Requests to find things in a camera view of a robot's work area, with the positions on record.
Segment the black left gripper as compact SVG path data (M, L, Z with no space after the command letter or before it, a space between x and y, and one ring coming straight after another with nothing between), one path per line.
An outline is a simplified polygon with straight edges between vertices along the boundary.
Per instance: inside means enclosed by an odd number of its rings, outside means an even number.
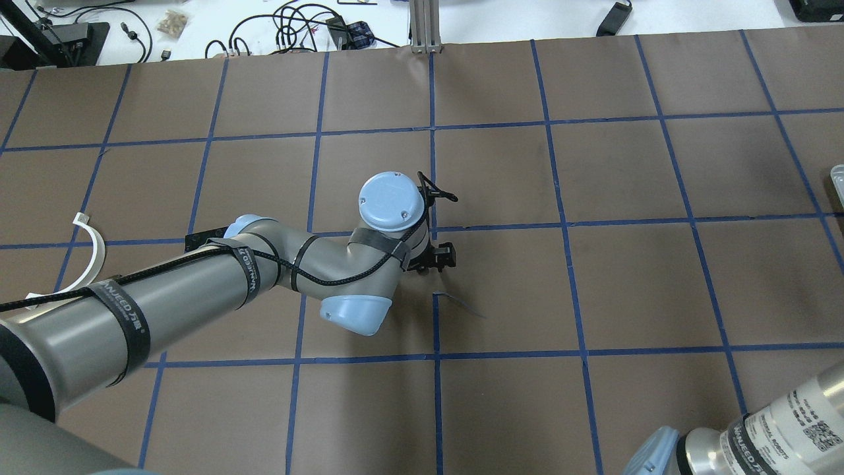
M451 241L434 243L428 231L418 231L407 241L410 245L409 262L406 271L425 273L435 269L443 272L446 268L454 268L458 264L456 248Z

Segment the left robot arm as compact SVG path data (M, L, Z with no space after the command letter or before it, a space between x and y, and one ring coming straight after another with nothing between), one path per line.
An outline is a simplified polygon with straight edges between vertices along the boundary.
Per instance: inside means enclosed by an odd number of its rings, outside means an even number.
M277 286L319 300L326 321L373 336L405 272L456 265L452 244L431 238L437 199L456 196L424 174L383 172L363 184L361 222L346 245L244 214L154 267L3 303L17 315L2 321L2 473L140 473L58 427L58 415Z

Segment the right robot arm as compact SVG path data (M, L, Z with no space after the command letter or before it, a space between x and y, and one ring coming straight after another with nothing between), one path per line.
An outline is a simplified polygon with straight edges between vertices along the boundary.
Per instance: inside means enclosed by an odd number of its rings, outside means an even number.
M818 373L727 429L660 427L626 474L841 474L843 363Z

